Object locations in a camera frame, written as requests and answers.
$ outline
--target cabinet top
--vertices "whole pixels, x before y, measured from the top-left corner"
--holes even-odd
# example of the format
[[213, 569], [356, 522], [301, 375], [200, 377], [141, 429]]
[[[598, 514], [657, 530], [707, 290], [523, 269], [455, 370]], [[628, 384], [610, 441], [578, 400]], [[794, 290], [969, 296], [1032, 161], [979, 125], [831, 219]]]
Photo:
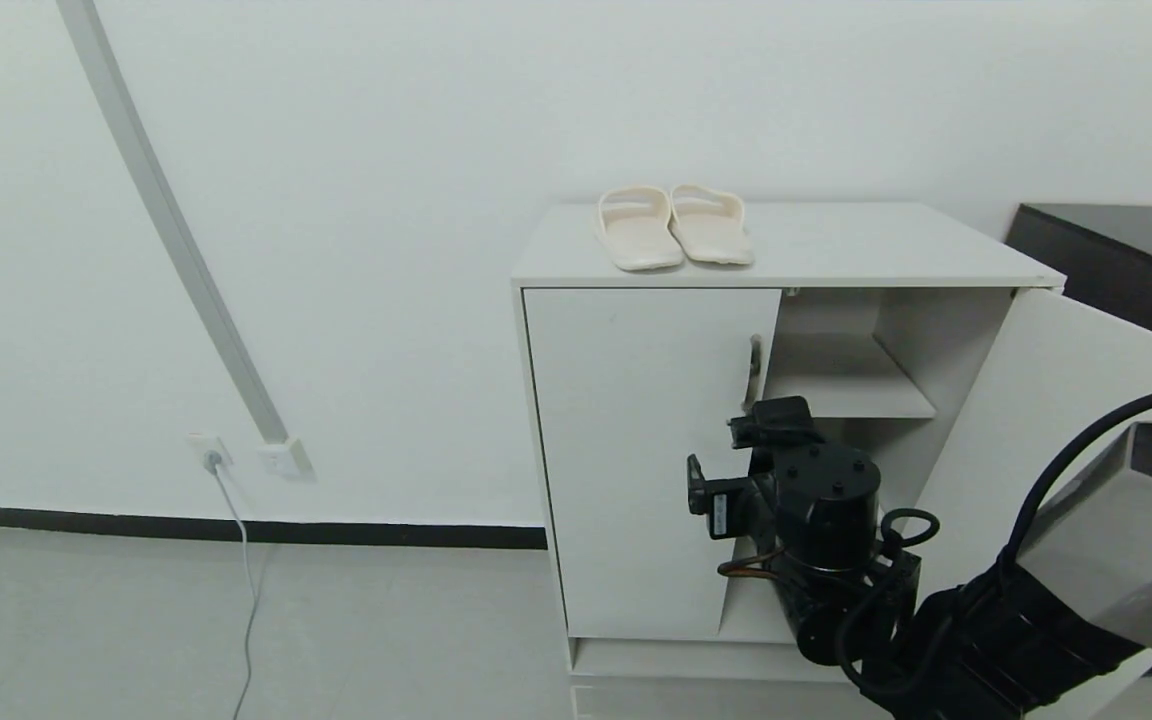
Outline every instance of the cabinet top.
[[517, 287], [1062, 287], [1064, 275], [912, 202], [750, 202], [755, 264], [626, 273], [594, 235], [593, 205], [545, 213]]

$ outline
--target pair of slippers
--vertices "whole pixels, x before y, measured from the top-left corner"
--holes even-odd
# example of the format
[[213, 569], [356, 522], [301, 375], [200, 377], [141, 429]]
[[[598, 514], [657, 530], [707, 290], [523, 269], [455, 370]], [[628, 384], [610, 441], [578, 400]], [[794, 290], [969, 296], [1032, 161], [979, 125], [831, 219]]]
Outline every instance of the pair of slippers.
[[745, 237], [745, 203], [699, 184], [627, 187], [598, 202], [596, 230], [617, 268], [672, 268], [698, 263], [749, 265], [755, 248]]

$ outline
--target tile floor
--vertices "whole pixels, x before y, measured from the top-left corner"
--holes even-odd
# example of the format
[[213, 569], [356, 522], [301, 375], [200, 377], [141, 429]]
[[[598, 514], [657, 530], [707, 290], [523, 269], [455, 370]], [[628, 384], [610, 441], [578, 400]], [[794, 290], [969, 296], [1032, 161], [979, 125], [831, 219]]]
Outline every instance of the tile floor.
[[[252, 547], [243, 719], [570, 719], [543, 552]], [[0, 529], [0, 720], [228, 719], [248, 597], [237, 544]]]

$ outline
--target wall socket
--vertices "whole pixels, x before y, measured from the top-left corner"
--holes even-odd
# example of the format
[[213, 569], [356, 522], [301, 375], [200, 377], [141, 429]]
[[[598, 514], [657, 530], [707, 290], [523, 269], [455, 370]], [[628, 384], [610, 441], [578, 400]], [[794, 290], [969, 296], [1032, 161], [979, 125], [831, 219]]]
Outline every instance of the wall socket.
[[314, 473], [301, 438], [287, 438], [287, 442], [257, 447], [256, 456], [260, 457], [266, 473], [278, 475], [280, 478], [301, 480], [311, 478]]
[[234, 458], [229, 456], [229, 452], [225, 449], [223, 442], [220, 442], [219, 435], [209, 435], [203, 433], [189, 433], [184, 435], [184, 442], [189, 446], [189, 450], [194, 450], [194, 457], [198, 461], [198, 465], [206, 468], [207, 452], [218, 452], [220, 454], [221, 465], [233, 465]]

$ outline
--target wall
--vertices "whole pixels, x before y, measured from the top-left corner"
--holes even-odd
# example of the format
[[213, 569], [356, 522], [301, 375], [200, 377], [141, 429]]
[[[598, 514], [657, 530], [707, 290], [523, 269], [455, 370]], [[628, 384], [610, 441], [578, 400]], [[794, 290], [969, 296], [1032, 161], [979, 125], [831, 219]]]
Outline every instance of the wall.
[[265, 477], [51, 3], [0, 3], [0, 505], [540, 523], [508, 302], [559, 197], [1152, 202], [1152, 3], [99, 2], [319, 482]]

